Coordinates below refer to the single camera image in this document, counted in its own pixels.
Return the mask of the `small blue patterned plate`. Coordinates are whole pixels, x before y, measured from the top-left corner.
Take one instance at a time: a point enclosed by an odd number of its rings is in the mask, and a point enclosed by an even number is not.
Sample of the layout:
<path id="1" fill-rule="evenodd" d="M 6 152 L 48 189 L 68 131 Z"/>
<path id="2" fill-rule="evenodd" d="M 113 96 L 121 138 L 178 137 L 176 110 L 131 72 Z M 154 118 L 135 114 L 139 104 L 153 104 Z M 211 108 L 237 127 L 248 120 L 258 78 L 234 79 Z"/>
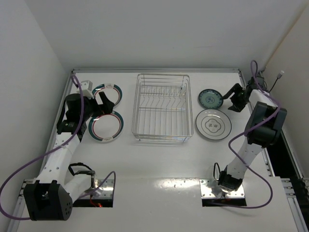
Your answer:
<path id="1" fill-rule="evenodd" d="M 218 109 L 223 105 L 223 97 L 214 89 L 205 89 L 198 95 L 198 101 L 205 109 Z"/>

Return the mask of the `white plate with grey rim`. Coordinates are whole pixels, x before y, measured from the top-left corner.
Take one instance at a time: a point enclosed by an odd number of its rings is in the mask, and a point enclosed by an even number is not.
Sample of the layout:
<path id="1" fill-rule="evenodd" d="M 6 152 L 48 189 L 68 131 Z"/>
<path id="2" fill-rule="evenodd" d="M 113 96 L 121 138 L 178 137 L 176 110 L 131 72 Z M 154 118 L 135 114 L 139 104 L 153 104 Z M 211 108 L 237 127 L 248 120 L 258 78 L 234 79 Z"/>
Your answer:
<path id="1" fill-rule="evenodd" d="M 219 141 L 225 139 L 231 133 L 232 123 L 224 112 L 206 109 L 197 115 L 196 128 L 206 139 Z"/>

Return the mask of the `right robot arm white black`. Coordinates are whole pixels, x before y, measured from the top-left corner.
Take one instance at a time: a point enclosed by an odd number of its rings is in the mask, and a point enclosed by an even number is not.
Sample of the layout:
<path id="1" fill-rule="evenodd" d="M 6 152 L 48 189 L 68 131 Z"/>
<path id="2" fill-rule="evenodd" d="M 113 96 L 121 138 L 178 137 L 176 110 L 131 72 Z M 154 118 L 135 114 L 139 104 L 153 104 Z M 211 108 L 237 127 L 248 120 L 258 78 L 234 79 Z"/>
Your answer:
<path id="1" fill-rule="evenodd" d="M 231 97 L 230 110 L 239 112 L 248 103 L 254 108 L 246 124 L 244 142 L 236 157 L 220 171 L 218 186 L 223 191 L 236 191 L 256 156 L 278 140 L 287 116 L 287 110 L 273 100 L 269 93 L 248 85 L 235 85 L 223 99 Z"/>

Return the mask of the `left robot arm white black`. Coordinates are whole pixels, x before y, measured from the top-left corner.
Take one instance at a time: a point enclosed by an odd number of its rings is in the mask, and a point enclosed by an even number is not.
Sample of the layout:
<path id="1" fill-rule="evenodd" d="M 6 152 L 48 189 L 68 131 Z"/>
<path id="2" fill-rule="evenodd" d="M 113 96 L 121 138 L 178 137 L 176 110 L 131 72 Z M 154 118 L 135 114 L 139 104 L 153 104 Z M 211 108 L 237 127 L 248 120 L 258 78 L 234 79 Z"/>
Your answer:
<path id="1" fill-rule="evenodd" d="M 98 104 L 91 92 L 84 90 L 65 97 L 56 128 L 54 148 L 44 169 L 32 184 L 23 190 L 29 217 L 32 221 L 67 220 L 73 203 L 84 196 L 93 195 L 95 171 L 77 171 L 73 179 L 65 182 L 74 151 L 86 130 L 86 121 L 92 116 L 111 114 L 114 103 L 104 92 Z"/>

